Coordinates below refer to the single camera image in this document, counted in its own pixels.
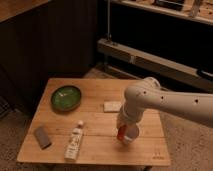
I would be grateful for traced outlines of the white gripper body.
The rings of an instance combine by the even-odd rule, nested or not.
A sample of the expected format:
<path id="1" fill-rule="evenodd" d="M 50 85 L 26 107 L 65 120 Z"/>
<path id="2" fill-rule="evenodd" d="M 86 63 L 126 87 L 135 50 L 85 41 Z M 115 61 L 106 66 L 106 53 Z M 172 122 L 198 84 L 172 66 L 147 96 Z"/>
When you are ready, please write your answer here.
<path id="1" fill-rule="evenodd" d="M 119 114 L 117 115 L 116 127 L 120 128 L 124 125 L 132 126 L 138 123 L 142 118 L 142 111 L 132 106 L 123 104 L 120 108 Z"/>

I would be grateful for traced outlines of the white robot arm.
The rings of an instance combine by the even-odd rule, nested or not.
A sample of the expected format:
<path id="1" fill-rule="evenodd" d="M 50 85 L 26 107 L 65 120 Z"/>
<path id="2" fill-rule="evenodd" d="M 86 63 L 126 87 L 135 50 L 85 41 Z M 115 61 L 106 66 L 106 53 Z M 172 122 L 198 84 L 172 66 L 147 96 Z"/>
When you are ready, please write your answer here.
<path id="1" fill-rule="evenodd" d="M 117 127 L 138 123 L 146 109 L 157 109 L 213 128 L 213 94 L 165 91 L 157 79 L 146 77 L 124 91 Z"/>

